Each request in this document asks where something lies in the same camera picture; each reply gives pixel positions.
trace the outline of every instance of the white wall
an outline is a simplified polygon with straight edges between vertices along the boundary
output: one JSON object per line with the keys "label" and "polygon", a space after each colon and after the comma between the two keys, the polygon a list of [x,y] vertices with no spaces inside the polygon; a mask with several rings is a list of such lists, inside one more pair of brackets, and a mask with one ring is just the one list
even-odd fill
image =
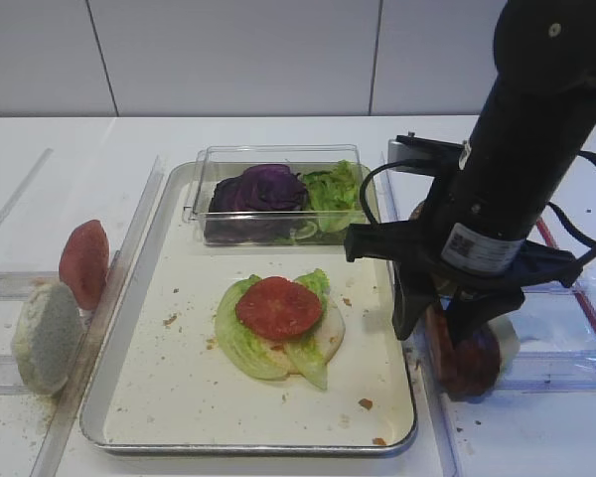
{"label": "white wall", "polygon": [[504,4],[0,0],[0,115],[477,113]]}

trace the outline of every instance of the red strip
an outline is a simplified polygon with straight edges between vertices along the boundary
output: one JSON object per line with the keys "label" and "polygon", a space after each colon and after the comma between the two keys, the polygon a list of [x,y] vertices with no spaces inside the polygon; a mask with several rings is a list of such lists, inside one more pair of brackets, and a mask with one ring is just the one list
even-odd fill
{"label": "red strip", "polygon": [[[549,230],[543,219],[538,220],[536,223],[536,228],[543,237],[543,240],[545,240],[545,244],[547,246],[558,248],[552,232]],[[592,305],[592,302],[589,300],[589,297],[584,290],[574,290],[573,294],[580,308],[583,310],[589,325],[592,327],[594,334],[596,335],[596,308],[594,308],[594,305]]]}

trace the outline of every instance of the tomato slice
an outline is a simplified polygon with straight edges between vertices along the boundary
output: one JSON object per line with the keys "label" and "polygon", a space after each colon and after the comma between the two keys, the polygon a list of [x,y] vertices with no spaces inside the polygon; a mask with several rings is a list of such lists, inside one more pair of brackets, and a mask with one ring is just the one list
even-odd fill
{"label": "tomato slice", "polygon": [[236,303],[236,316],[242,324],[273,341],[304,333],[321,314],[320,300],[313,291],[281,276],[254,283]]}

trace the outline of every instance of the clear plastic bin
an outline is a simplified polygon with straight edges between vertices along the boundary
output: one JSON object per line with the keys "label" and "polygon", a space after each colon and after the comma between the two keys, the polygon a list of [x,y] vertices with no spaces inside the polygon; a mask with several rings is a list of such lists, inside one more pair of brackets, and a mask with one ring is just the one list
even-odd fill
{"label": "clear plastic bin", "polygon": [[283,164],[300,179],[341,161],[350,163],[359,188],[367,168],[353,145],[210,147],[197,162],[185,219],[200,224],[205,244],[342,244],[350,223],[366,222],[358,199],[349,210],[211,212],[217,184],[252,166]]}

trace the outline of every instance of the robotic arm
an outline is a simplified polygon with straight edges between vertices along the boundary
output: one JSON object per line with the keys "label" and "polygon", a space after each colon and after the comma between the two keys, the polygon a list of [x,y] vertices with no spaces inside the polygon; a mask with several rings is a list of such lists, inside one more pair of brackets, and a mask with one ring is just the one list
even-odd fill
{"label": "robotic arm", "polygon": [[[509,0],[494,56],[499,75],[469,141],[398,136],[389,144],[393,162],[361,188],[371,223],[350,226],[347,260],[393,261],[393,326],[402,340],[446,294],[438,282],[451,283],[445,314],[457,344],[519,309],[522,287],[570,287],[596,257],[596,241],[572,225],[590,246],[579,258],[526,240],[576,156],[596,166],[596,154],[580,150],[596,124],[596,0]],[[393,167],[434,180],[417,220],[378,224],[364,192]]]}

